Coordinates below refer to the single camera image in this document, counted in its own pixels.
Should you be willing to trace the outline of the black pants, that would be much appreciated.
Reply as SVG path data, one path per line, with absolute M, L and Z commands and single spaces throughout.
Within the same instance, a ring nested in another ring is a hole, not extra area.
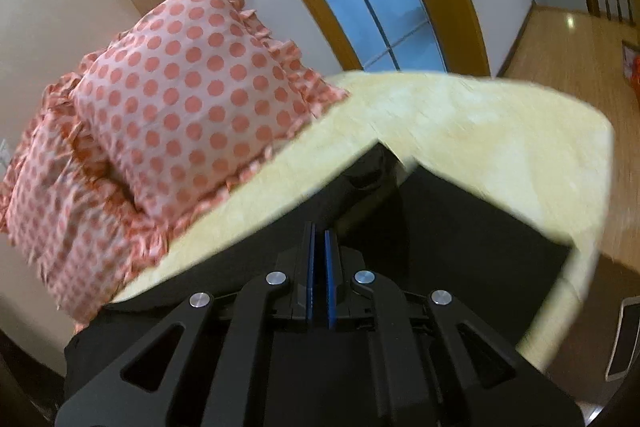
M 517 343 L 561 273 L 573 245 L 548 239 L 490 202 L 423 167 L 404 181 L 398 158 L 373 145 L 300 204 L 220 253 L 145 293 L 104 307 L 65 347 L 70 397 L 197 291 L 236 293 L 303 242 L 306 225 L 334 231 L 341 246 L 403 291 L 445 289 L 510 343 Z

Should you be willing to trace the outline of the white tablet device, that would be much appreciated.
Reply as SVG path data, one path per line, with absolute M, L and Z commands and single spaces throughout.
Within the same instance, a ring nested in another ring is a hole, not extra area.
M 605 371 L 606 381 L 625 377 L 631 368 L 639 344 L 639 297 L 628 297 L 620 303 L 614 345 Z

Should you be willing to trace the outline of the left polka dot pillow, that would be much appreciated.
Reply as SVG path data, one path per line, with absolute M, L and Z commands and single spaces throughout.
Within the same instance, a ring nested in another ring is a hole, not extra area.
M 1 231 L 79 325 L 168 251 L 80 120 L 70 72 L 44 89 L 1 183 Z

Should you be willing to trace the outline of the polka dot pillow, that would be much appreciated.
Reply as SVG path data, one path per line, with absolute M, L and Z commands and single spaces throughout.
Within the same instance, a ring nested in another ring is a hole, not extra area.
M 115 38 L 74 93 L 134 202 L 171 223 L 230 188 L 345 92 L 245 0 L 165 0 Z
M 1 183 L 1 231 L 79 325 L 168 251 L 80 120 L 70 72 L 44 89 Z

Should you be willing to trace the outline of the yellow patterned bed sheet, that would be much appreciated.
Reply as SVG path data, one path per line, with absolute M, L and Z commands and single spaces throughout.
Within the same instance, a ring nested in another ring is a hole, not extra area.
M 434 72 L 333 77 L 348 98 L 285 145 L 227 202 L 118 295 L 125 301 L 213 257 L 318 192 L 375 143 L 509 210 L 570 257 L 518 352 L 545 369 L 589 291 L 612 179 L 614 129 L 601 112 L 524 81 Z

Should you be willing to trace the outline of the right polka dot pillow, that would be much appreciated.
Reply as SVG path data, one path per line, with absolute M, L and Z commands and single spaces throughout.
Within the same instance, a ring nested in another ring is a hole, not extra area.
M 171 223 L 230 188 L 345 92 L 245 0 L 165 0 L 115 38 L 74 93 L 134 202 Z

